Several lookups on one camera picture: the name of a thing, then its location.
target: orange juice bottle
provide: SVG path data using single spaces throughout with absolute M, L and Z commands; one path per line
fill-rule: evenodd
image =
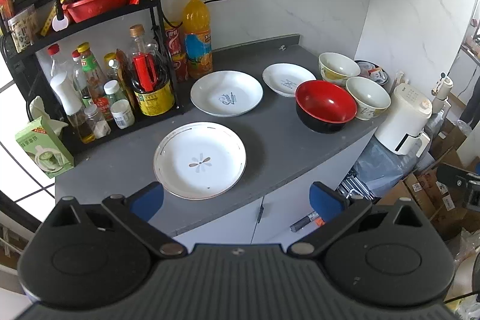
M 201 0 L 190 0 L 183 9 L 183 28 L 189 75 L 199 79 L 212 72 L 210 13 Z

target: red can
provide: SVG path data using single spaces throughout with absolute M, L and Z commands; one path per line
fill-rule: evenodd
M 166 46 L 172 56 L 182 53 L 182 42 L 180 40 L 180 30 L 178 28 L 172 28 L 169 24 L 165 23 L 166 34 Z M 172 25 L 178 26 L 178 22 L 172 22 Z
M 179 55 L 172 56 L 172 60 L 177 82 L 180 83 L 188 80 L 187 54 L 180 53 Z

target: green box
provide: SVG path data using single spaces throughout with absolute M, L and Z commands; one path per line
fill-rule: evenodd
M 15 140 L 49 178 L 74 167 L 74 157 L 44 117 L 40 116 L 30 122 L 15 135 Z

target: red plastic basket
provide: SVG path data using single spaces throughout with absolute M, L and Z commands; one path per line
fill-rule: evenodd
M 64 4 L 63 10 L 68 10 L 75 22 L 82 22 L 93 16 L 125 6 L 128 0 L 81 0 Z

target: white air fryer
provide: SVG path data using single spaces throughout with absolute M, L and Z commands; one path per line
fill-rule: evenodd
M 431 116 L 431 102 L 406 83 L 395 88 L 391 99 L 387 118 L 376 130 L 375 137 L 397 155 L 406 155 L 420 140 L 421 147 L 417 152 L 420 156 L 430 142 L 423 127 Z

